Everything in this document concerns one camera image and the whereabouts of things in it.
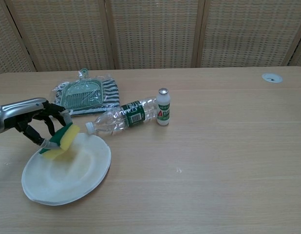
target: bottle label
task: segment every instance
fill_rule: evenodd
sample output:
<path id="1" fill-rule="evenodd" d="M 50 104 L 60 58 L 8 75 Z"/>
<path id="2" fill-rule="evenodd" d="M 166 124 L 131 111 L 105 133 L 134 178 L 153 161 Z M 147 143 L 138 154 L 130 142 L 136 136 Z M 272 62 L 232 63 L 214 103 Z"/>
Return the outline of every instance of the bottle label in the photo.
<path id="1" fill-rule="evenodd" d="M 170 103 L 168 105 L 160 105 L 158 104 L 159 112 L 157 115 L 157 119 L 159 120 L 168 120 L 170 118 Z"/>
<path id="2" fill-rule="evenodd" d="M 129 127 L 145 120 L 145 112 L 142 104 L 139 101 L 134 101 L 121 107 L 125 112 Z"/>

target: paper plate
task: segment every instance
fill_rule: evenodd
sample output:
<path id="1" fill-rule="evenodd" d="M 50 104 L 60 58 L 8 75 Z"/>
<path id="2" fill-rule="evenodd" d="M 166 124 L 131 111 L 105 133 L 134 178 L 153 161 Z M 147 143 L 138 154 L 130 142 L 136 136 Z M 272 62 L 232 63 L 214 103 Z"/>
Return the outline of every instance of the paper plate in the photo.
<path id="1" fill-rule="evenodd" d="M 58 206 L 91 192 L 105 177 L 111 164 L 111 150 L 101 138 L 79 133 L 69 150 L 47 159 L 37 151 L 22 174 L 26 196 L 35 202 Z"/>

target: table surface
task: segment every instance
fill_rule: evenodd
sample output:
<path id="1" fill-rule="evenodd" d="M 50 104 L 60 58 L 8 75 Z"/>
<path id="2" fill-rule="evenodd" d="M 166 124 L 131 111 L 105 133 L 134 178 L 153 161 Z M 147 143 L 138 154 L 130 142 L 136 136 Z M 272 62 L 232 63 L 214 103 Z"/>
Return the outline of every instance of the table surface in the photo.
<path id="1" fill-rule="evenodd" d="M 22 191 L 37 146 L 14 129 L 0 134 L 0 234 L 301 234 L 301 67 L 90 71 L 106 73 L 121 104 L 167 87 L 170 124 L 105 137 L 112 163 L 104 181 L 58 207 Z M 48 97 L 75 75 L 1 74 L 0 105 Z M 85 132 L 95 118 L 73 120 Z M 32 126 L 48 136 L 41 122 Z"/>

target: sponge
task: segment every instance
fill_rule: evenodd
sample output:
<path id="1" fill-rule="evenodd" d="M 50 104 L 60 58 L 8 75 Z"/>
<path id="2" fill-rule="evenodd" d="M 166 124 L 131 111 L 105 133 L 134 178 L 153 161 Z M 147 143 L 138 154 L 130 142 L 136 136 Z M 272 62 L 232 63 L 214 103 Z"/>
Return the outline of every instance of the sponge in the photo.
<path id="1" fill-rule="evenodd" d="M 73 123 L 67 124 L 65 127 L 59 129 L 49 140 L 50 142 L 55 142 L 60 149 L 42 149 L 39 153 L 49 159 L 56 158 L 68 150 L 79 131 L 80 128 L 77 125 L 74 125 Z"/>

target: empty bottle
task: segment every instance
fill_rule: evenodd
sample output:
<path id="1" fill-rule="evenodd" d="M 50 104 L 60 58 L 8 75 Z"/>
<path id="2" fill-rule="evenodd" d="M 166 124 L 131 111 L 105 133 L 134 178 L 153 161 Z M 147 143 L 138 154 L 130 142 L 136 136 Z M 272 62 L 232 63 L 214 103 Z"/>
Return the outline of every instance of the empty bottle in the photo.
<path id="1" fill-rule="evenodd" d="M 157 117 L 156 97 L 148 97 L 104 112 L 94 122 L 86 123 L 89 134 L 112 133 Z"/>

